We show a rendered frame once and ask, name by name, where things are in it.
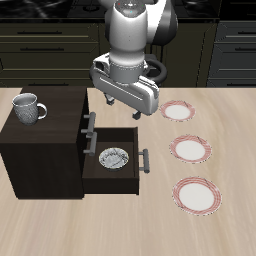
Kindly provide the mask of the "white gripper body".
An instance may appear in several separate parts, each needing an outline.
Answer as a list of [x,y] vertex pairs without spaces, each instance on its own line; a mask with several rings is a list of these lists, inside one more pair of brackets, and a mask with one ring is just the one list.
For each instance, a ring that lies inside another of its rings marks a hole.
[[90,68],[90,76],[98,90],[145,115],[151,115],[158,109],[159,88],[144,76],[135,83],[120,84],[112,81],[95,64]]

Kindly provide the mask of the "small red rimmed white plate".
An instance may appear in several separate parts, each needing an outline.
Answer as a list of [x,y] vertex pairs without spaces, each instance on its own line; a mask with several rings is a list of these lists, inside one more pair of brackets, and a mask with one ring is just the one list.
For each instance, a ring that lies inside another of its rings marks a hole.
[[196,109],[190,103],[183,100],[172,100],[161,105],[160,113],[171,121],[183,122],[193,118]]

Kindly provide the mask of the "white marbled bowl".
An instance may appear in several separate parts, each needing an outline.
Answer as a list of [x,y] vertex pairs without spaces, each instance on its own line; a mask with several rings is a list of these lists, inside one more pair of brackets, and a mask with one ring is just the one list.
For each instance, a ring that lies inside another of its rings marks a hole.
[[99,155],[99,163],[108,171],[121,170],[128,161],[129,154],[118,147],[107,148]]

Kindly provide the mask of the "medium red rimmed white plate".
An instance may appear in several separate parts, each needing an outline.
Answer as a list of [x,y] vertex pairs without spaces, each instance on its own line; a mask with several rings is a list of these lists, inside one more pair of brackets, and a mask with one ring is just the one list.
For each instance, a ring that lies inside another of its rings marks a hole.
[[175,138],[169,145],[171,154],[185,163],[201,163],[212,154],[211,145],[196,135],[182,135]]

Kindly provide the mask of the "large red rimmed white plate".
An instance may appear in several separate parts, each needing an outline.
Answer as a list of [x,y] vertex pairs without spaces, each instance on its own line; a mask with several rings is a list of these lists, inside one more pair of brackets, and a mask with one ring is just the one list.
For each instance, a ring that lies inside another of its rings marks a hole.
[[175,204],[183,211],[205,216],[214,213],[222,203],[219,188],[202,177],[187,177],[178,181],[172,190]]

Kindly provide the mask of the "dark wooden cabinet drawer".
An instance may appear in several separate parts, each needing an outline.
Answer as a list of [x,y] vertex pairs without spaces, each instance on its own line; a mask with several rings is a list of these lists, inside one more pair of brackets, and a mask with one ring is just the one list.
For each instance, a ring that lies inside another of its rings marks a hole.
[[[85,156],[82,180],[85,194],[139,194],[139,171],[149,169],[148,150],[138,149],[138,128],[96,128],[96,151]],[[118,171],[110,171],[99,162],[108,148],[121,148],[128,153],[128,163]]]

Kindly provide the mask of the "dark kitchen cupboards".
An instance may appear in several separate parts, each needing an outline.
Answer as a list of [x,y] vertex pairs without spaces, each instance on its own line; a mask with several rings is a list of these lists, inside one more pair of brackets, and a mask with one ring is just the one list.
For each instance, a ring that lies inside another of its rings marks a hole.
[[[204,87],[219,22],[255,27],[256,0],[176,0],[178,35],[145,48],[167,67],[162,84]],[[92,85],[89,67],[109,51],[100,0],[0,0],[0,87]]]

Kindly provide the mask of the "grey patterned mug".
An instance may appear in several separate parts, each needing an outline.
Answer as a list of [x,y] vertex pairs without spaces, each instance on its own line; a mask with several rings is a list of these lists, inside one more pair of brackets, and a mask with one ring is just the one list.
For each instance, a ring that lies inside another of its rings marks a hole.
[[32,93],[22,93],[15,96],[12,105],[19,121],[31,126],[47,116],[47,108],[44,104],[39,103],[37,96]]

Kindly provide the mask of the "dark wooden cabinet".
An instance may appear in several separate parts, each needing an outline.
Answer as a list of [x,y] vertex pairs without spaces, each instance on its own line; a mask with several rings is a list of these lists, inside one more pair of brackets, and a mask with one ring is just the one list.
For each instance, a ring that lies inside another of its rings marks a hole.
[[19,199],[81,199],[89,114],[84,86],[26,86],[47,108],[32,126],[11,112],[0,132],[0,155]]

